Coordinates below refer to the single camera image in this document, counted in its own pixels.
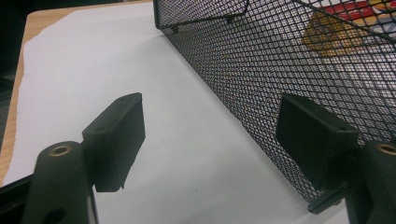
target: white sheet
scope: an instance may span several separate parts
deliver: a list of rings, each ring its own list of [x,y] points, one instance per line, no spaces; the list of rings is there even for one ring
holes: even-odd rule
[[[14,155],[5,184],[116,98],[140,91],[147,138],[117,193],[97,193],[101,223],[347,223],[320,216],[154,28],[152,4],[73,12],[24,48]]]

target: red object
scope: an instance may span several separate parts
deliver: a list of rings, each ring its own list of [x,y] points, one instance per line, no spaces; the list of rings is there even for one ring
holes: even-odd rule
[[[333,14],[343,20],[353,21],[356,19],[374,16],[371,6],[366,2],[341,3],[325,7],[327,13]]]

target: metal mesh panel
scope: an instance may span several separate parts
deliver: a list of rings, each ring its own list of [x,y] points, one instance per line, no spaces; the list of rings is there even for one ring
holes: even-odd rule
[[[275,139],[281,93],[308,97],[337,114],[362,131],[360,144],[389,141],[396,130],[396,57],[392,17],[376,23],[363,20],[361,25],[340,18],[342,13],[332,14],[323,3],[307,2],[154,4],[157,27],[312,202],[321,192]],[[233,14],[238,15],[232,22],[223,19]],[[210,20],[195,21],[208,15]]]

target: black mesh basket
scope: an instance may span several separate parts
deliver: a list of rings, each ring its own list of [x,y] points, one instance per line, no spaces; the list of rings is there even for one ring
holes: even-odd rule
[[[396,7],[390,3],[157,0],[154,8],[157,28],[312,202],[322,192],[275,139],[280,96],[314,100],[360,129],[360,144],[393,139]]]

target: wooden surface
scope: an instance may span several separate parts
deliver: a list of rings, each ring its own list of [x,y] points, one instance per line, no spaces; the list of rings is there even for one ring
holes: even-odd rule
[[[12,158],[12,151],[14,149],[15,133],[17,131],[16,127],[17,127],[18,91],[21,85],[21,80],[23,77],[23,70],[24,70],[24,66],[23,66],[24,44],[27,41],[31,40],[36,35],[38,35],[44,28],[52,25],[53,23],[67,16],[73,11],[95,8],[95,7],[112,7],[112,6],[146,3],[146,2],[151,2],[151,0],[141,0],[141,1],[134,1],[128,3],[117,3],[117,4],[108,4],[108,5],[89,6],[89,7],[59,8],[52,10],[37,11],[28,16],[24,35],[23,35],[23,40],[22,40],[21,54],[19,58],[17,74],[15,76],[14,89],[12,92],[11,103],[8,111],[7,126],[5,129],[3,145],[0,153],[0,186],[3,186],[3,178],[7,173],[8,166]]]

